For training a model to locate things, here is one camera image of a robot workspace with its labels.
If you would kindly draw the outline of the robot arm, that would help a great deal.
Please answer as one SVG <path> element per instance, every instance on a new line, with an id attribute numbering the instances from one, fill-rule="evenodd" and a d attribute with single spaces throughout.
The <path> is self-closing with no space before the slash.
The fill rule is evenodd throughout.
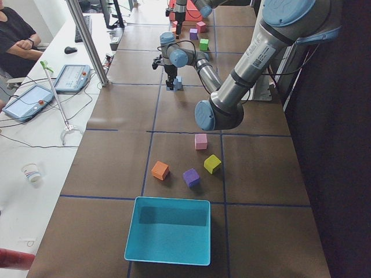
<path id="1" fill-rule="evenodd" d="M 283 48 L 294 43 L 332 41 L 341 28 L 342 1 L 265 1 L 261 7 L 259 32 L 225 81 L 219 78 L 206 53 L 180 47 L 177 33 L 160 36 L 161 54 L 154 58 L 152 68 L 164 67 L 167 87 L 174 87 L 178 68 L 190 65 L 210 92 L 209 99 L 195 107 L 195 121 L 202 130 L 237 127 L 244 115 L 242 97 Z"/>
<path id="2" fill-rule="evenodd" d="M 191 1 L 197 10 L 200 12 L 202 17 L 208 17 L 212 9 L 215 9 L 219 5 L 222 5 L 226 3 L 227 1 L 222 1 L 222 0 L 199 0 L 199 1 Z M 174 19 L 177 21 L 176 24 L 176 39 L 179 39 L 179 36 L 181 34 L 181 29 L 183 22 L 186 20 L 186 13 L 187 13 L 187 0 L 176 0 L 175 4 L 167 8 L 166 10 L 166 15 L 170 15 L 171 13 L 174 13 Z"/>

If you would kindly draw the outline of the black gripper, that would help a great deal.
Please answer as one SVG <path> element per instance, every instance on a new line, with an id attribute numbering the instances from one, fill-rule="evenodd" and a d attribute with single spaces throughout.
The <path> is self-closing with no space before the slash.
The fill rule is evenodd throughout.
<path id="1" fill-rule="evenodd" d="M 165 72 L 168 76 L 166 80 L 166 87 L 173 87 L 173 81 L 177 76 L 177 67 L 174 65 L 164 65 Z"/>
<path id="2" fill-rule="evenodd" d="M 180 35 L 181 35 L 181 28 L 182 28 L 182 25 L 183 25 L 183 21 L 182 20 L 176 20 L 177 21 L 177 24 L 176 24 L 176 39 L 179 39 Z"/>

